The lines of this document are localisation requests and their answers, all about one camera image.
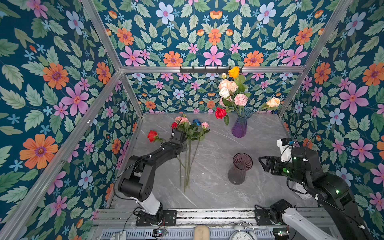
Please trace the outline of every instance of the metal beam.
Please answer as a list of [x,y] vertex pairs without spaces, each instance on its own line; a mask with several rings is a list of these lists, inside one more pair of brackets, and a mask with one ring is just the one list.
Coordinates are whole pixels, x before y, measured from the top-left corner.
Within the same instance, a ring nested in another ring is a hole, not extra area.
[[305,62],[304,71],[297,77],[297,79],[296,79],[295,83],[293,84],[290,92],[288,93],[287,97],[284,100],[284,104],[279,109],[278,115],[280,117],[282,117],[283,114],[285,113],[285,111],[287,110],[288,105],[291,103],[291,101],[295,97],[295,94],[299,90],[305,77],[310,72],[312,66],[316,63],[316,60],[319,57],[321,51],[323,50],[323,48],[327,44],[333,31],[336,29],[340,20],[342,19],[345,12],[347,11],[347,8],[349,7],[349,5],[351,5],[353,3],[353,1],[354,0],[340,0],[339,1],[338,5],[336,6],[336,9],[333,11],[327,24],[325,25],[324,31],[321,34],[318,42],[316,43],[315,47],[312,49],[311,54],[309,55],[307,61]]
[[[123,73],[179,73],[180,70],[188,73],[223,73],[228,70],[227,66],[204,66],[204,67],[128,67],[123,66]],[[302,73],[303,66],[259,66],[243,67],[243,73]]]
[[104,86],[100,94],[97,96],[93,104],[83,115],[80,122],[74,128],[72,133],[65,140],[62,147],[57,151],[54,158],[44,169],[40,177],[37,179],[32,188],[28,191],[24,200],[19,204],[12,217],[7,221],[0,231],[0,239],[15,240],[21,229],[28,222],[29,218],[39,205],[41,199],[46,194],[49,186],[55,180],[64,163],[72,154],[78,142],[89,127],[89,123],[96,117],[105,100],[111,93],[112,89],[120,79],[121,73],[115,73],[109,82]]
[[99,35],[101,44],[103,45],[105,51],[107,52],[109,58],[111,59],[112,65],[116,71],[119,71],[122,67],[121,61],[111,39],[107,35],[107,31],[105,30],[104,23],[100,18],[100,15],[95,7],[93,0],[82,0],[83,6],[91,19],[93,27],[95,28],[97,34]]
[[124,86],[125,90],[127,91],[128,98],[131,100],[131,103],[133,105],[133,108],[135,109],[137,115],[139,118],[143,116],[143,111],[141,110],[141,106],[139,104],[139,100],[136,97],[135,92],[133,91],[133,87],[129,83],[128,77],[126,74],[123,74],[121,77],[121,83]]

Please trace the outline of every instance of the beige object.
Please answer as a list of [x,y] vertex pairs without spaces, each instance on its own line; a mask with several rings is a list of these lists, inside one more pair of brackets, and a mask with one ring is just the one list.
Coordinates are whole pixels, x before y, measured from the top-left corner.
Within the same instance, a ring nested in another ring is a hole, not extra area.
[[209,240],[209,228],[204,225],[195,227],[194,240]]

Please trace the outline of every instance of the wallpaper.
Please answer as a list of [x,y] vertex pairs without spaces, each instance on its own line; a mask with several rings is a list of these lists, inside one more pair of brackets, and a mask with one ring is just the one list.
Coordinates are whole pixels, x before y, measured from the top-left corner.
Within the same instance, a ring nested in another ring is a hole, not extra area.
[[[258,107],[272,97],[284,100],[297,78],[293,73],[243,73],[246,92],[252,93],[248,108]],[[212,113],[219,104],[221,74],[133,73],[128,78],[143,112]]]
[[344,179],[376,239],[384,237],[383,1],[349,9],[284,115],[298,144]]
[[110,0],[96,7],[126,66],[295,66],[306,61],[337,3]]
[[[0,27],[3,227],[114,69],[79,1],[2,1]],[[85,239],[135,126],[121,83],[107,101],[19,239]]]

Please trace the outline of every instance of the white rose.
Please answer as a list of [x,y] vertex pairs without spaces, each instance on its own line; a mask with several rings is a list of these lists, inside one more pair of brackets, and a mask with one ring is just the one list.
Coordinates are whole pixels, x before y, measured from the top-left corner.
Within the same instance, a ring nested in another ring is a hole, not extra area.
[[222,88],[218,94],[223,98],[230,96],[228,88]]

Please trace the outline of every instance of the pink rose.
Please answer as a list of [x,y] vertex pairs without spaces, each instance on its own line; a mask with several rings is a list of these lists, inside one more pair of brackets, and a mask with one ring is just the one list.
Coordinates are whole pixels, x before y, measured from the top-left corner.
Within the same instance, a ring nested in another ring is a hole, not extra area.
[[179,122],[180,122],[180,123],[188,122],[188,118],[180,117],[180,116],[179,116],[179,117],[176,117],[176,118],[175,118],[175,122],[176,122],[176,123],[179,123]]
[[235,97],[235,104],[239,106],[245,106],[248,102],[248,97],[244,94],[240,93],[237,94]]
[[203,122],[203,123],[201,124],[201,126],[202,126],[203,128],[205,128],[205,129],[207,129],[207,128],[209,127],[209,125],[208,125],[207,122]]
[[239,86],[234,81],[232,81],[232,82],[229,82],[227,88],[230,92],[234,93],[239,88]]
[[[230,102],[232,102],[232,98],[231,98],[231,97],[229,97],[227,100],[230,101]],[[224,103],[223,103],[223,98],[220,98],[220,100],[219,100],[218,103],[219,103],[221,106],[225,107],[225,105],[224,105]]]
[[223,79],[219,85],[218,85],[218,89],[221,90],[222,88],[228,88],[228,85],[230,84],[231,82],[228,81],[227,79]]

